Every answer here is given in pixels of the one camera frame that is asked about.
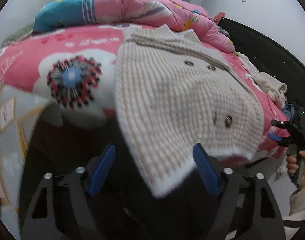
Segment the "black headboard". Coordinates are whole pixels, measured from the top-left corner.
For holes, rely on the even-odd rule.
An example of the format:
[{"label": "black headboard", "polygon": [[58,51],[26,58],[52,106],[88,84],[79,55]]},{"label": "black headboard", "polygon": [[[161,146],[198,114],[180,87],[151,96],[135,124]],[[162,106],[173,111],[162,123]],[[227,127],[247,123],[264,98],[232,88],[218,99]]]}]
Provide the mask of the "black headboard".
[{"label": "black headboard", "polygon": [[236,51],[245,54],[259,71],[287,84],[289,103],[305,108],[305,66],[289,51],[267,36],[224,18],[219,26],[229,32]]}]

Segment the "knitted sweater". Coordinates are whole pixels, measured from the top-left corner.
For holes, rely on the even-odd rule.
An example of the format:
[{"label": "knitted sweater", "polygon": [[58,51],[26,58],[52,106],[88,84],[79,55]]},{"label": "knitted sweater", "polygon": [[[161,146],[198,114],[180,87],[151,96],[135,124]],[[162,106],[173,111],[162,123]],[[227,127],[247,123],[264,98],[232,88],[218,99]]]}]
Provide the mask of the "knitted sweater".
[{"label": "knitted sweater", "polygon": [[162,197],[193,170],[201,143],[219,159],[251,159],[264,115],[224,56],[194,31],[124,29],[116,62],[116,111],[130,153],[152,194]]}]

